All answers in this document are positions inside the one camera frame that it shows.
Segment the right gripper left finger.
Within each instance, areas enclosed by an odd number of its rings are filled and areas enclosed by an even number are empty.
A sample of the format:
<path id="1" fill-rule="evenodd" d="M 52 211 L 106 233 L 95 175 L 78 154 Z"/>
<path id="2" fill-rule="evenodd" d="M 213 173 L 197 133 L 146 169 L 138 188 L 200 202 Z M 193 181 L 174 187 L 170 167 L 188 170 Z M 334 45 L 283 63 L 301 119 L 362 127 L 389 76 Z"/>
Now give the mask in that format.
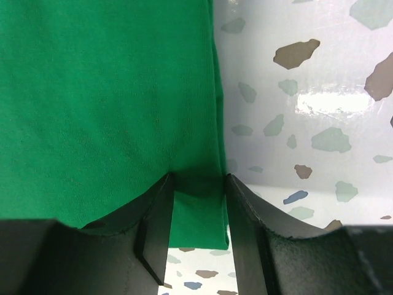
<path id="1" fill-rule="evenodd" d="M 83 228 L 1 221 L 2 294 L 157 294 L 164 284 L 174 176 Z"/>

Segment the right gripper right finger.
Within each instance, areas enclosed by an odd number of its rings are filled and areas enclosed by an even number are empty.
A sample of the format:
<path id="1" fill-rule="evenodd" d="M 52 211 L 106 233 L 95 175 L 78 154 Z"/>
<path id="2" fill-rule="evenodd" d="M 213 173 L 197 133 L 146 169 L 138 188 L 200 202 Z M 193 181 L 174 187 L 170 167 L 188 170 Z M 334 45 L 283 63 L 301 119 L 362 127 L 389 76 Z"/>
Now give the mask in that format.
<path id="1" fill-rule="evenodd" d="M 391 294 L 392 227 L 331 232 L 300 221 L 225 179 L 240 294 Z"/>

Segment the green polo shirt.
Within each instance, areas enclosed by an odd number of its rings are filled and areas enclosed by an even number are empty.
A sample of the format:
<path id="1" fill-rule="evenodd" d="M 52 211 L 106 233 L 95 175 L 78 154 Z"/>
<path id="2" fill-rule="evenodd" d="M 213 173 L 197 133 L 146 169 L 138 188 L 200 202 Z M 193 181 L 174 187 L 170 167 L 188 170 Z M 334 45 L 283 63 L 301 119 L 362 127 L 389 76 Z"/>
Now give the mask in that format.
<path id="1" fill-rule="evenodd" d="M 83 227 L 176 178 L 172 248 L 228 247 L 212 1 L 1 2 L 1 218 Z"/>

